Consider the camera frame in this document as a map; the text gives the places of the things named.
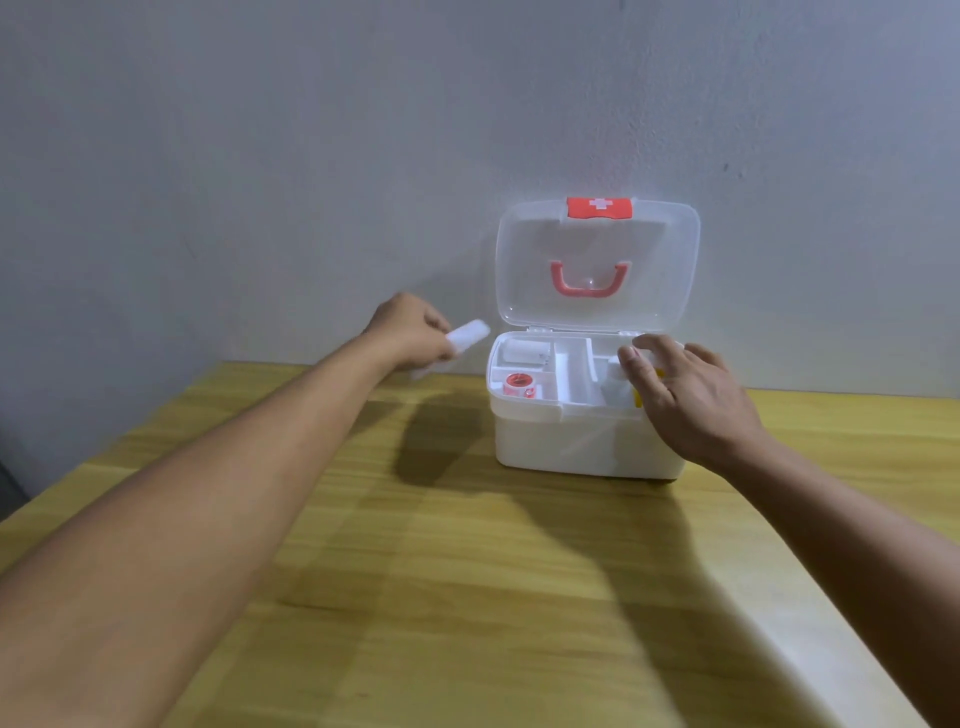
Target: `wooden table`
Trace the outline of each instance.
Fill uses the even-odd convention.
[[[6,565],[299,371],[227,364],[0,526]],[[960,404],[756,392],[764,421],[960,539]],[[723,480],[510,470],[479,377],[380,387],[176,726],[913,726]]]

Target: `white plastic box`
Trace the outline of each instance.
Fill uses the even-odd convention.
[[[496,239],[497,304],[505,322],[525,330],[498,336],[487,366],[497,460],[615,477],[681,473],[683,459],[642,407],[609,403],[601,385],[620,346],[680,320],[699,247],[700,218],[687,205],[568,198],[507,211]],[[509,345],[518,340],[535,343]],[[513,374],[532,377],[533,389],[508,385],[505,394]]]

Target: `hand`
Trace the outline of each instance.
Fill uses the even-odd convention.
[[[376,342],[394,369],[418,369],[453,358],[446,340],[450,324],[432,305],[410,293],[397,293],[381,303],[363,336]]]
[[[660,360],[663,380],[638,349]],[[651,424],[686,460],[717,471],[772,440],[719,354],[699,344],[681,348],[663,334],[643,334],[633,346],[621,347],[619,356]]]

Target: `red latch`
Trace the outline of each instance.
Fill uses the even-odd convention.
[[[634,204],[629,197],[568,197],[566,216],[580,220],[590,217],[629,220],[634,216]]]

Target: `red handle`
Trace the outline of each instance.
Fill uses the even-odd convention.
[[[620,290],[623,281],[627,279],[630,263],[617,263],[613,266],[615,273],[613,281],[606,288],[573,288],[564,280],[564,265],[559,260],[550,261],[550,275],[553,277],[553,287],[561,296],[571,298],[606,299]]]

